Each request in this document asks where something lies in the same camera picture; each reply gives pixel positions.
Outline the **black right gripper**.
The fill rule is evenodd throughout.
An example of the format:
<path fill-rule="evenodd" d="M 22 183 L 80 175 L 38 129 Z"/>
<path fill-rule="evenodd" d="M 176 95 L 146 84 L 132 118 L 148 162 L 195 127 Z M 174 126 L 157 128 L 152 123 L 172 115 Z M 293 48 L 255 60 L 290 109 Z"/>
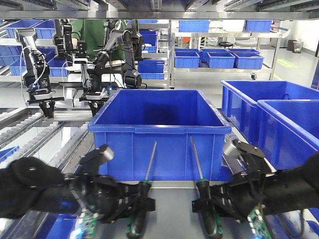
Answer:
<path fill-rule="evenodd" d="M 211 185 L 210 193 L 217 214 L 246 220 L 254 207 L 260 206 L 266 215 L 277 213 L 276 197 L 271 191 L 272 172 L 263 151 L 239 139 L 226 143 L 226 158 L 239 161 L 243 168 L 233 179 L 220 185 Z"/>

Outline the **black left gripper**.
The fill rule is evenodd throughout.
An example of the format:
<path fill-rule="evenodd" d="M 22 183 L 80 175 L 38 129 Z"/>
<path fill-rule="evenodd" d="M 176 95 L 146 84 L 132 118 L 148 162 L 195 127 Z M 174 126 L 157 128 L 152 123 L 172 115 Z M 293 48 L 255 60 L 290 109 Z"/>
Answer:
<path fill-rule="evenodd" d="M 66 176 L 71 205 L 75 206 L 73 215 L 87 210 L 103 223 L 130 216 L 139 195 L 139 182 L 123 183 L 109 174 L 100 174 L 99 167 L 113 158 L 111 147 L 103 144 L 80 158 L 80 173 Z"/>

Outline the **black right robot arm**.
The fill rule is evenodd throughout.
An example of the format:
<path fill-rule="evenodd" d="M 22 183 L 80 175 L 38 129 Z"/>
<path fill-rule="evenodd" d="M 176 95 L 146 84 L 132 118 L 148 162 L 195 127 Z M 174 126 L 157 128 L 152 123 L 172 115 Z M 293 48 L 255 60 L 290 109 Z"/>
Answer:
<path fill-rule="evenodd" d="M 271 171 L 260 148 L 238 139 L 225 143 L 224 154 L 241 161 L 245 170 L 220 185 L 198 180 L 200 197 L 192 202 L 194 213 L 202 213 L 211 222 L 213 213 L 243 221 L 256 206 L 261 206 L 265 215 L 319 206 L 318 152 L 300 166 L 276 172 Z"/>

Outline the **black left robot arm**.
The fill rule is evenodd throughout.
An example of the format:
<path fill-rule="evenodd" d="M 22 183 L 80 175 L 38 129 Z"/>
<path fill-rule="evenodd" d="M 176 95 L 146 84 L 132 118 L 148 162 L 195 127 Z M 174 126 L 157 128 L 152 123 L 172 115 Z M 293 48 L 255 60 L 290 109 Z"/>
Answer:
<path fill-rule="evenodd" d="M 103 144 L 82 156 L 81 169 L 73 174 L 36 157 L 12 161 L 0 170 L 0 216 L 19 219 L 28 211 L 78 215 L 88 210 L 102 223 L 111 223 L 155 211 L 149 181 L 128 184 L 99 173 L 99 167 L 113 158 L 113 150 Z"/>

